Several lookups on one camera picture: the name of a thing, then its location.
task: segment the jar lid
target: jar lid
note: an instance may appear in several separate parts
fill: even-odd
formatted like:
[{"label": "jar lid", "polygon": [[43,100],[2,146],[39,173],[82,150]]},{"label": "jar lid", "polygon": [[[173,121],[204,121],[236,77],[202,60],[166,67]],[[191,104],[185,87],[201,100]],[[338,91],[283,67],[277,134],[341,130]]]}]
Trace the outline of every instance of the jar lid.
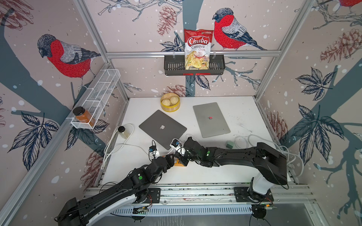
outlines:
[{"label": "jar lid", "polygon": [[124,126],[118,127],[118,132],[123,133],[126,130]]},{"label": "jar lid", "polygon": [[73,109],[73,114],[75,115],[82,115],[85,112],[85,109],[83,107],[76,107]]}]

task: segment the gray laptop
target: gray laptop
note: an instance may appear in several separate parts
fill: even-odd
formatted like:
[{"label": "gray laptop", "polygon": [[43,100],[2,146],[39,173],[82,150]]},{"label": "gray laptop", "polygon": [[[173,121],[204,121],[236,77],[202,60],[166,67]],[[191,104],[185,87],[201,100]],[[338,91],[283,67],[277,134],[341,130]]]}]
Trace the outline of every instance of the gray laptop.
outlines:
[{"label": "gray laptop", "polygon": [[221,113],[218,103],[195,105],[194,112],[202,137],[205,138],[230,133],[230,129]]},{"label": "gray laptop", "polygon": [[170,144],[174,138],[179,139],[187,130],[186,127],[160,110],[157,110],[140,124],[139,128],[162,145],[166,150],[171,148]]}]

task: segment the green eraser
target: green eraser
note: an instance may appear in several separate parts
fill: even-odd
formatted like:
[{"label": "green eraser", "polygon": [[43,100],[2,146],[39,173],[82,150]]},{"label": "green eraser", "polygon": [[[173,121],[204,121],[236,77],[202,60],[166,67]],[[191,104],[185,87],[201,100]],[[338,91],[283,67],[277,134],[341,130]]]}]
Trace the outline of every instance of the green eraser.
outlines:
[{"label": "green eraser", "polygon": [[226,142],[225,146],[226,146],[228,149],[232,149],[232,148],[234,147],[234,142],[228,140],[228,141]]}]

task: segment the black metal basket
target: black metal basket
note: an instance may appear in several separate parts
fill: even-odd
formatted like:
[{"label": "black metal basket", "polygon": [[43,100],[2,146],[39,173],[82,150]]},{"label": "black metal basket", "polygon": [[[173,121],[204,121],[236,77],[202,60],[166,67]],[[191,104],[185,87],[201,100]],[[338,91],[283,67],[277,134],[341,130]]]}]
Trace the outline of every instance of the black metal basket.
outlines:
[{"label": "black metal basket", "polygon": [[207,70],[185,70],[185,56],[172,55],[165,56],[165,75],[219,75],[223,74],[225,70],[224,55],[210,55],[209,69]]}]

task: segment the small glass bottle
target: small glass bottle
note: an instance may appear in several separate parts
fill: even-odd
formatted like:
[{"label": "small glass bottle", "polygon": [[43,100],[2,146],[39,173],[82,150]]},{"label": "small glass bottle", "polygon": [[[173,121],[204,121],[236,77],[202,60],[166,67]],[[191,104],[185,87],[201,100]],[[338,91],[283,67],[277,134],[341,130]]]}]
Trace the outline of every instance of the small glass bottle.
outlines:
[{"label": "small glass bottle", "polygon": [[120,136],[124,139],[127,139],[130,136],[130,133],[128,132],[128,130],[126,130],[124,126],[118,127],[118,132]]},{"label": "small glass bottle", "polygon": [[73,109],[73,114],[79,120],[79,122],[89,123],[91,127],[94,126],[96,120],[92,117],[89,111],[87,111],[83,107],[76,107],[75,109]]}]

